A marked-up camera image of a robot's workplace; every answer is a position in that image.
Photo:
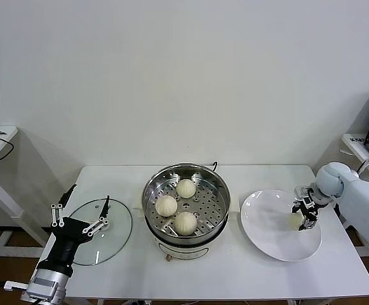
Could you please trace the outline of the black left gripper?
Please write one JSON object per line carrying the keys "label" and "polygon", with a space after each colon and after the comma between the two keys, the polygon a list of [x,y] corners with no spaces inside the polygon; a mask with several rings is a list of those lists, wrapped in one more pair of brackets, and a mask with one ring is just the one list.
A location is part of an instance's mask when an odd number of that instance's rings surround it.
{"label": "black left gripper", "polygon": [[63,209],[77,185],[74,184],[63,193],[57,204],[51,205],[51,226],[55,236],[55,242],[44,260],[44,269],[58,273],[72,273],[72,263],[77,249],[83,243],[91,241],[104,226],[108,225],[107,215],[109,211],[110,197],[107,196],[98,219],[89,224],[70,217],[63,217]]}

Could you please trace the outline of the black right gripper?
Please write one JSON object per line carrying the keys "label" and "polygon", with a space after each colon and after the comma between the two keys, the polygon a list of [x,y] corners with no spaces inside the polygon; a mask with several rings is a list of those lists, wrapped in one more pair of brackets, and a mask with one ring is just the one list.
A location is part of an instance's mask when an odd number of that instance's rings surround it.
{"label": "black right gripper", "polygon": [[317,205],[311,200],[295,200],[292,206],[292,213],[295,214],[300,211],[305,218],[303,218],[298,230],[303,231],[312,229],[316,225],[318,219]]}

